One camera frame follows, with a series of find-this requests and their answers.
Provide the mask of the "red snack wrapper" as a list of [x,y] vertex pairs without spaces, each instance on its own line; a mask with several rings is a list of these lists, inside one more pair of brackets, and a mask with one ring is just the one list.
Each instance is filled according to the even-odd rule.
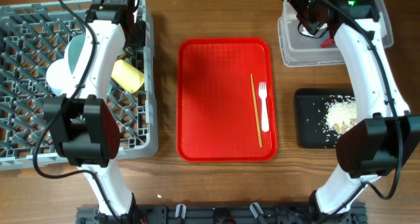
[[330,48],[334,44],[335,40],[331,37],[327,38],[321,45],[321,48]]

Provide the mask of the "yellow plastic cup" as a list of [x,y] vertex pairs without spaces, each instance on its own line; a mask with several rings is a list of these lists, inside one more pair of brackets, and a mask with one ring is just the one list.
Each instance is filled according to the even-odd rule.
[[144,74],[124,60],[115,62],[112,79],[130,94],[137,92],[145,81]]

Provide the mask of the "light blue plate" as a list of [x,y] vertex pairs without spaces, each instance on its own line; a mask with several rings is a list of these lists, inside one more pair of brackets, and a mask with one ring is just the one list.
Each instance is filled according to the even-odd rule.
[[79,60],[84,42],[85,35],[77,35],[72,38],[72,40],[68,43],[65,49],[64,59],[68,65],[70,74],[73,74],[76,68],[77,61]]

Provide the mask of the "light blue bowl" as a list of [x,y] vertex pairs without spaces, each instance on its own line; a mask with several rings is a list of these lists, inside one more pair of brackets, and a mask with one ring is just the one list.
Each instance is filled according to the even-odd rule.
[[62,94],[66,85],[71,82],[71,72],[65,58],[54,61],[47,69],[46,80],[56,96]]

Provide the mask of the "white plastic fork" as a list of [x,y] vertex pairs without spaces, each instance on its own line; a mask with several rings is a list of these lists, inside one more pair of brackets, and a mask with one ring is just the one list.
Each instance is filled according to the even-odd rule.
[[268,109],[267,109],[267,87],[266,82],[259,83],[259,98],[261,100],[261,129],[263,132],[268,132],[270,129],[269,120],[268,120]]

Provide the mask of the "rice and peanut scraps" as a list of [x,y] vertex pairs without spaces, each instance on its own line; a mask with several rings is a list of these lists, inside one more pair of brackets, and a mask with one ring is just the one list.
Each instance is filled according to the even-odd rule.
[[356,101],[352,96],[330,95],[325,103],[324,131],[341,136],[357,123]]

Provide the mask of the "wooden chopstick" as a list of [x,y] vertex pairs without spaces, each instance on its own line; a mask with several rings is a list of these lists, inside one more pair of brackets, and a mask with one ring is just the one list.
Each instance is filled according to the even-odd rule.
[[255,84],[253,80],[253,74],[250,74],[250,80],[251,80],[251,92],[253,97],[253,108],[255,113],[255,121],[256,121],[256,127],[257,127],[257,137],[259,142],[259,148],[263,147],[262,137],[261,137],[261,129],[259,125],[259,114],[258,114],[258,106],[257,106],[257,98],[255,94]]

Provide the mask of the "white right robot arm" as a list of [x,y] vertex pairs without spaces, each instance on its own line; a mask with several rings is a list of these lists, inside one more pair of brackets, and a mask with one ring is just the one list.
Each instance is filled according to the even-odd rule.
[[357,123],[337,141],[338,164],[327,182],[312,192],[307,217],[336,221],[375,182],[393,174],[386,199],[396,192],[404,164],[419,144],[419,117],[402,98],[381,39],[374,0],[284,0],[315,37],[325,26],[340,50],[354,92]]

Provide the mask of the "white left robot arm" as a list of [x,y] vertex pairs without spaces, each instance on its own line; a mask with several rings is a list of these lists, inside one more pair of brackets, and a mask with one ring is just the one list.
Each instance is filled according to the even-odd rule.
[[63,179],[84,174],[98,199],[99,223],[145,223],[134,194],[127,188],[116,160],[119,127],[106,104],[108,87],[117,57],[125,47],[143,47],[145,29],[135,22],[140,0],[101,0],[92,4],[84,18],[73,17],[85,27],[84,42],[75,70],[57,97],[43,105],[47,121],[43,132],[51,135],[57,154],[75,171],[49,175],[38,164],[39,145],[33,167],[42,177]]

